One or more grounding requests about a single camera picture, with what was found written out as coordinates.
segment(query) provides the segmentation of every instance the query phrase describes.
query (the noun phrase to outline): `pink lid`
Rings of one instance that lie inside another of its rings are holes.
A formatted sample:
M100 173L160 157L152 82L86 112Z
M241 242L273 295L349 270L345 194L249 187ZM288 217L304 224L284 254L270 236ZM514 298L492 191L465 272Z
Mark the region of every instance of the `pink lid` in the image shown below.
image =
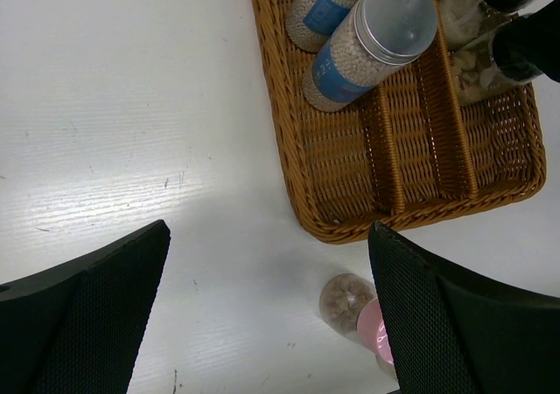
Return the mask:
M362 344L366 348L389 365L393 364L393 355L391 355L389 338L387 337L387 330L385 330L382 309L379 306L378 299L370 301L361 310L357 331Z

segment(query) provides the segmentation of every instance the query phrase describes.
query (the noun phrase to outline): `glass jar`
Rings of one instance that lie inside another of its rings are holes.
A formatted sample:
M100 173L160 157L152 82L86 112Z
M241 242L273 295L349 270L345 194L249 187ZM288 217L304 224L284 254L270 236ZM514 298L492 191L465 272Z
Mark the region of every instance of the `glass jar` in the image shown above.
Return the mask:
M501 94L519 85L529 83L542 74L529 63L512 62L508 54L502 54L499 42L494 41L495 32L475 39L451 57L451 71L458 101L466 106ZM506 75L498 60L507 60Z
M532 0L439 0L444 36L451 51L510 21Z
M396 379L389 338L372 282L352 273L339 274L323 289L319 310L332 329L374 352L380 368Z

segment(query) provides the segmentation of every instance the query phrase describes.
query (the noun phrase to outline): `round container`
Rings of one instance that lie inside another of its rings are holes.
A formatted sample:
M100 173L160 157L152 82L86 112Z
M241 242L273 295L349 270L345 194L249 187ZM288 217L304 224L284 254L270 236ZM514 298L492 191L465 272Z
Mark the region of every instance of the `round container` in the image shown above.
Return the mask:
M470 105L531 82L543 74L523 59L507 57L508 77L496 59L503 59L494 45L495 32L489 32L455 52L451 57L453 82L461 106Z
M478 36L511 20L532 0L440 0L447 47L455 51Z
M338 275L323 289L319 310L332 329L374 352L381 369L396 379L389 339L372 282L352 273Z
M358 0L294 0L286 18L291 41L316 53Z
M316 109L347 106L416 60L438 30L432 0L359 0L304 74Z

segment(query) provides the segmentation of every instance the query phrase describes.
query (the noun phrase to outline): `woven tray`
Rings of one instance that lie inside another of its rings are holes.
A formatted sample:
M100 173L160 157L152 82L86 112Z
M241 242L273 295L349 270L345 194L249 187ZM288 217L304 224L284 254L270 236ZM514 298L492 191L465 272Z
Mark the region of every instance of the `woven tray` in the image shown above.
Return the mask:
M344 110L303 96L313 55L284 33L291 0L253 0L291 205L320 241L364 239L371 223L419 227L538 192L546 163L530 85L465 109L440 32L411 66Z

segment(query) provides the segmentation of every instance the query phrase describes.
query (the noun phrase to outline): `white table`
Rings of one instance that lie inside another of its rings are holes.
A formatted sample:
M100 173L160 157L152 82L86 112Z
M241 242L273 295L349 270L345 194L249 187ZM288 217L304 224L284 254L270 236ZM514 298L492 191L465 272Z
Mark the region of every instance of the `white table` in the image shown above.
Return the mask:
M541 0L539 6L550 0ZM0 0L0 282L163 218L167 264L130 393L396 388L316 311L367 246L296 223L249 0ZM560 88L536 81L549 181L533 199L407 232L560 296Z

